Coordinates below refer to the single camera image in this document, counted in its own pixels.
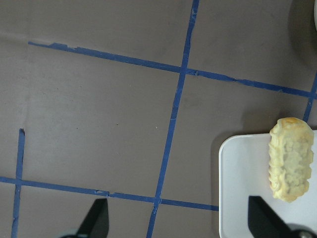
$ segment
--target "golden crust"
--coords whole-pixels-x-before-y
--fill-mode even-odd
[[[292,202],[308,191],[314,132],[306,122],[283,118],[270,131],[269,180],[273,197]]]

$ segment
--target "white tray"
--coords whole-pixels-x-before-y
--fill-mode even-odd
[[[221,238],[252,238],[248,228],[248,197],[261,196],[285,223],[317,233],[317,130],[308,192],[292,203],[272,197],[268,180],[270,134],[227,139],[219,151],[219,233]]]

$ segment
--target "blue tape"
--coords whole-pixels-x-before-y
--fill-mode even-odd
[[[155,220],[157,217],[157,209],[158,207],[154,206],[151,216],[150,216],[150,220],[149,220],[149,226],[148,226],[148,231],[147,231],[147,236],[146,238],[151,238],[152,234],[153,234],[153,229],[154,229],[154,225],[155,225]]]
[[[21,185],[15,185],[11,238],[18,237]]]
[[[287,93],[287,94],[292,94],[292,95],[297,95],[297,96],[302,96],[302,97],[307,97],[307,98],[311,96],[311,93],[307,92],[307,91],[278,86],[278,85],[269,84],[269,83],[262,83],[262,82],[258,82],[258,81],[247,80],[247,79],[236,79],[236,78],[232,78],[232,77],[229,77],[227,75],[223,75],[223,74],[219,74],[219,73],[212,73],[212,72],[194,70],[194,69],[189,68],[189,69],[187,69],[187,74],[195,75],[195,76],[202,76],[205,78],[226,81],[226,82],[236,82],[236,83],[240,83],[240,84],[250,86],[250,87],[261,88],[261,89],[266,89],[266,90],[276,91],[276,92],[281,92],[281,93]]]
[[[152,203],[154,203],[154,200],[155,200],[153,197],[138,196],[138,195],[132,195],[132,194],[126,194],[126,193],[113,193],[113,194],[109,194],[109,197],[122,198],[122,199],[141,201],[141,202],[152,202]]]
[[[21,182],[24,186],[31,186],[31,187],[40,187],[52,190],[60,190],[66,192],[76,192],[76,193],[83,193],[83,194],[91,194],[91,195],[98,195],[98,196],[109,196],[108,191],[96,190],[96,189],[89,189],[89,188],[81,188],[81,187],[72,187],[72,186],[65,186],[65,185],[58,185],[52,183],[45,183],[45,182],[36,182],[36,181],[25,181]]]
[[[313,102],[314,102],[314,99],[316,97],[316,91],[317,91],[317,73],[315,75],[315,79],[314,79],[314,82],[312,85],[311,95],[308,98],[308,102],[307,102],[306,109],[305,109],[304,116],[303,116],[303,121],[305,121],[305,122],[308,121],[309,116],[311,114]]]
[[[190,53],[190,47],[191,47],[191,37],[192,37],[193,29],[194,29],[195,23],[196,23],[198,5],[199,5],[199,0],[193,0],[189,24],[188,24],[188,28],[187,28],[182,65],[181,65],[181,69],[179,72],[177,89],[176,89],[172,113],[171,113],[171,117],[170,117],[170,121],[169,121],[166,144],[165,144],[162,164],[161,164],[161,168],[160,168],[160,172],[159,172],[157,189],[156,189],[156,193],[155,193],[155,202],[153,205],[153,210],[151,213],[148,231],[147,231],[147,236],[146,236],[147,238],[152,237],[153,229],[154,229],[154,225],[155,225],[155,220],[156,220],[157,209],[159,208],[159,203],[160,203],[160,196],[161,196],[162,190],[163,190],[163,184],[164,184],[170,149],[172,146],[172,141],[173,141],[173,136],[174,136],[178,108],[179,108],[179,104],[180,104],[180,99],[182,97],[183,87],[184,87],[184,83],[185,83],[185,77],[186,77],[186,73],[187,73],[188,59],[189,59],[189,53]]]
[[[137,58],[127,57],[127,56],[115,55],[115,54],[110,54],[106,52],[90,50],[90,49],[86,49],[82,47],[71,48],[65,44],[59,44],[59,43],[44,45],[44,44],[37,44],[31,41],[29,41],[28,44],[32,46],[39,46],[39,47],[44,47],[44,48],[49,48],[49,49],[54,49],[59,51],[66,51],[66,52],[72,52],[72,53],[86,55],[86,56],[102,58],[106,60],[130,63],[130,64],[145,66],[149,68],[156,68],[156,69],[161,69],[161,70],[170,71],[170,72],[179,73],[180,71],[180,67],[178,66],[173,66],[173,65],[169,65],[165,63],[158,63],[158,62],[149,61],[149,60],[137,59]]]
[[[192,22],[193,18],[195,18],[195,14],[193,14],[193,17],[191,17],[190,24],[193,23]],[[66,51],[66,52],[71,52],[71,53],[76,53],[76,54],[81,54],[81,55],[86,55],[91,57],[102,58],[106,60],[135,64],[135,65],[140,65],[140,66],[149,67],[149,68],[156,68],[156,69],[161,69],[161,70],[170,71],[170,72],[180,73],[180,70],[181,70],[181,67],[174,66],[174,65],[158,63],[158,62],[143,60],[143,59],[137,59],[137,58],[127,57],[127,56],[121,56],[121,55],[91,50],[91,49],[82,48],[82,47],[71,48],[68,45],[60,44],[60,43],[45,45],[45,44],[38,44],[38,43],[34,43],[30,41],[28,42],[28,44],[33,46],[38,46],[38,47],[59,50],[59,51]],[[189,41],[189,45],[188,44],[185,45],[185,48],[189,48],[189,47],[190,47],[190,41]],[[232,77],[219,74],[219,73],[195,70],[190,68],[186,70],[186,74],[206,77],[209,79],[215,79],[220,81],[237,82],[249,87],[261,88],[261,89],[266,89],[270,91],[292,94],[292,95],[297,95],[297,96],[302,96],[307,98],[309,98],[311,95],[310,92],[299,90],[299,89],[283,87],[283,86],[269,84],[269,83],[262,83],[258,81],[247,80],[247,79],[236,79],[236,78],[232,78]]]
[[[14,202],[13,202],[13,221],[11,229],[11,238],[17,238],[18,226],[19,226],[19,211],[20,211],[20,192],[21,192],[21,179],[23,171],[23,154],[24,154],[24,144],[25,144],[25,133],[23,129],[19,130],[19,139],[18,139],[18,154],[16,162],[16,184],[14,192]]]
[[[17,179],[22,179],[24,144],[25,144],[25,133],[23,129],[20,129],[19,140],[18,140],[18,155],[17,155],[16,172],[15,172],[15,176]]]
[[[180,207],[190,207],[190,208],[197,208],[197,209],[210,210],[210,211],[219,211],[218,206],[193,203],[193,202],[182,202],[182,201],[175,201],[175,200],[169,200],[169,199],[162,199],[161,204],[171,205],[171,206],[180,206]]]
[[[0,177],[0,182],[11,183],[11,184],[21,184],[15,178],[7,178],[7,177]]]

